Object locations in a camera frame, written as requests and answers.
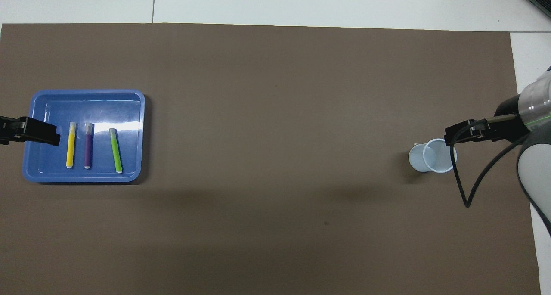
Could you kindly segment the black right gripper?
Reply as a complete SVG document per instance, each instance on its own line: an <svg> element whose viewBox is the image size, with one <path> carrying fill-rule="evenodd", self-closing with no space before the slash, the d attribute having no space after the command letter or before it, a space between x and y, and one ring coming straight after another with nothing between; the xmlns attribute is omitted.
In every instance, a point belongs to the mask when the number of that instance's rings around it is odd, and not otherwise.
<svg viewBox="0 0 551 295"><path fill-rule="evenodd" d="M495 116L504 116L509 114L516 114L517 117L513 120L496 122L489 124L486 130L482 130L482 136L476 138L476 134L472 134L470 131L460 132L463 128L476 122L476 120L465 120L458 124L454 124L445 128L446 145L452 146L458 143L465 143L474 140L474 142L482 142L491 140L493 142L500 140L507 140L508 142L515 142L519 138L522 138L526 134L529 134L529 129L520 118L518 110L518 101L520 95L516 95L505 101L501 102L495 110Z"/></svg>

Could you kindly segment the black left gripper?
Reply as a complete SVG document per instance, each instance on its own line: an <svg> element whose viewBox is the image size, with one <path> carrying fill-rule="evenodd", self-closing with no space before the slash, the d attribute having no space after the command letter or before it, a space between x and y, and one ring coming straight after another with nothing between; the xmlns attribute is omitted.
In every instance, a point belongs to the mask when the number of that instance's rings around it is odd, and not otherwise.
<svg viewBox="0 0 551 295"><path fill-rule="evenodd" d="M59 146L60 135L57 134L55 125L25 116L0 117L0 143L8 145L10 142L26 142L26 139L19 134L21 128L24 129L27 141Z"/></svg>

